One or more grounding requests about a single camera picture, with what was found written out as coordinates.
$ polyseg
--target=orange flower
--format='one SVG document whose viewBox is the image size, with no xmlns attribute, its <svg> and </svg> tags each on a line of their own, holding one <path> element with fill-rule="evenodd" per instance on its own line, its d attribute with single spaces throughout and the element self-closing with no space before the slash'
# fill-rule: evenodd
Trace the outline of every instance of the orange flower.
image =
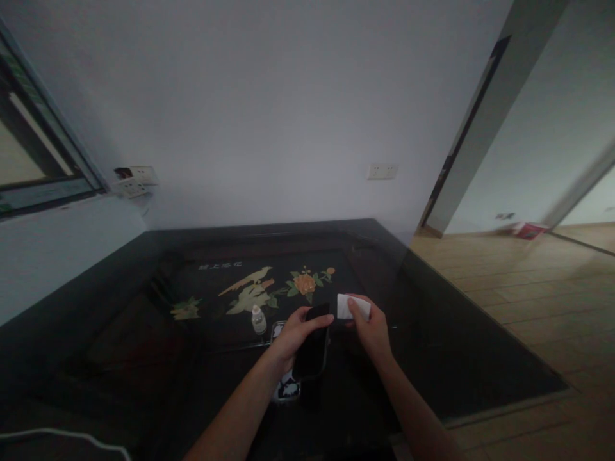
<svg viewBox="0 0 615 461">
<path fill-rule="evenodd" d="M 301 274 L 295 277 L 293 281 L 302 295 L 316 291 L 316 282 L 308 274 Z"/>
</svg>

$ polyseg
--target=electrical outlet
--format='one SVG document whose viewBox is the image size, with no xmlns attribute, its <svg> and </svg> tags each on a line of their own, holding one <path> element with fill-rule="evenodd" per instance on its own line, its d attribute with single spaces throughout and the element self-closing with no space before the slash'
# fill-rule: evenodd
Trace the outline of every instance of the electrical outlet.
<svg viewBox="0 0 615 461">
<path fill-rule="evenodd" d="M 393 179 L 397 175 L 397 165 L 393 163 L 372 163 L 367 179 Z"/>
<path fill-rule="evenodd" d="M 397 165 L 388 165 L 384 169 L 385 179 L 394 179 L 396 175 L 397 175 Z"/>
<path fill-rule="evenodd" d="M 116 182 L 113 185 L 113 189 L 115 189 L 116 192 L 121 193 L 126 198 L 135 198 L 147 193 L 147 190 L 145 190 L 143 184 L 138 182 L 133 177 Z"/>
<path fill-rule="evenodd" d="M 155 186 L 158 183 L 158 177 L 152 166 L 130 166 L 130 171 L 141 184 L 146 186 Z"/>
</svg>

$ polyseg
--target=hand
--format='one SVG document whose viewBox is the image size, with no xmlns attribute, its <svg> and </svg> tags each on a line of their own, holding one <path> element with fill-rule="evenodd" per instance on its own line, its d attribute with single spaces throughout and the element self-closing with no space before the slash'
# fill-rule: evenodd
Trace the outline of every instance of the hand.
<svg viewBox="0 0 615 461">
<path fill-rule="evenodd" d="M 274 339 L 266 351 L 266 354 L 280 367 L 282 372 L 280 377 L 293 367 L 295 352 L 308 335 L 314 330 L 328 327 L 333 322 L 334 317 L 331 314 L 306 321 L 306 315 L 310 309 L 310 306 L 304 306 L 293 312 L 284 324 L 280 335 Z"/>
<path fill-rule="evenodd" d="M 393 358 L 391 343 L 389 342 L 389 330 L 386 326 L 386 316 L 371 299 L 362 295 L 349 295 L 367 301 L 372 305 L 370 320 L 365 321 L 359 310 L 359 306 L 352 298 L 348 299 L 348 309 L 354 317 L 359 339 L 365 352 L 370 356 L 374 365 L 386 362 Z"/>
</svg>

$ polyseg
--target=window frame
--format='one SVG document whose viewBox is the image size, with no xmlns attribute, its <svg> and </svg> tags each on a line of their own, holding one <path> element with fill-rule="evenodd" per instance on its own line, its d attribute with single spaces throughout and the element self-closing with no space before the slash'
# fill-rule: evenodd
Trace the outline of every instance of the window frame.
<svg viewBox="0 0 615 461">
<path fill-rule="evenodd" d="M 28 214 L 97 194 L 106 193 L 105 183 L 93 168 L 84 149 L 76 142 L 69 126 L 35 77 L 19 46 L 0 21 L 0 121 L 15 136 L 29 157 L 45 173 L 71 175 L 46 177 L 34 181 L 0 185 L 0 220 Z M 18 101 L 26 110 L 19 108 Z M 62 167 L 43 138 L 28 120 L 29 115 L 59 154 Z"/>
</svg>

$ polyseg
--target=window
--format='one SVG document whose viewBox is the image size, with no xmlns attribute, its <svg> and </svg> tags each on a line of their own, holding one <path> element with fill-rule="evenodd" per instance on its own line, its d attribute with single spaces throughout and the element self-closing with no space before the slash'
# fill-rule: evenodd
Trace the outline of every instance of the window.
<svg viewBox="0 0 615 461">
<path fill-rule="evenodd" d="M 98 178 L 0 36 L 0 218 L 100 191 Z"/>
</svg>

